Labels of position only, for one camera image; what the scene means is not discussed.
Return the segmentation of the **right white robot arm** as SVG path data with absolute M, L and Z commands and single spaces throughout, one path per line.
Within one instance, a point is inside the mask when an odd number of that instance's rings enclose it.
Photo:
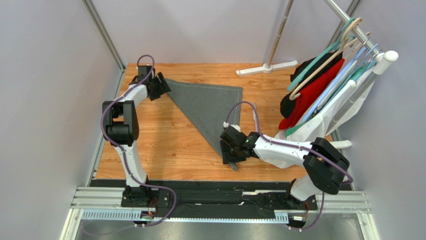
M 259 132 L 242 133 L 238 126 L 229 125 L 220 134 L 224 164 L 257 158 L 278 168 L 285 164 L 303 167 L 306 175 L 296 179 L 286 191 L 300 202 L 323 192 L 337 195 L 348 174 L 350 162 L 325 138 L 312 142 L 294 142 L 273 138 Z

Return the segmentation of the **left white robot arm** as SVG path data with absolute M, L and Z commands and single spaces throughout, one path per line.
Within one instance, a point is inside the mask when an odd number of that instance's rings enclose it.
M 138 151 L 140 127 L 136 108 L 142 101 L 159 99 L 170 91 L 162 73 L 156 73 L 151 65 L 139 65 L 127 90 L 117 99 L 102 104 L 103 137 L 117 151 L 124 167 L 123 207 L 147 207 L 154 201 Z

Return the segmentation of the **knife with pink handle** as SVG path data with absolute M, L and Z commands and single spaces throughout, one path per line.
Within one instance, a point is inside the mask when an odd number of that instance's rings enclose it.
M 257 104 L 256 104 L 256 102 L 253 103 L 253 107 L 254 107 L 254 109 L 252 110 L 252 116 L 253 116 L 254 126 L 255 126 L 255 129 L 257 131 L 258 120 L 257 120 Z

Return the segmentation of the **grey felt napkin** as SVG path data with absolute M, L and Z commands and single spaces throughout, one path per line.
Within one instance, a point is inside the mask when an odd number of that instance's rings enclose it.
M 243 100 L 243 88 L 166 79 L 168 96 L 221 158 L 220 134 L 233 106 Z

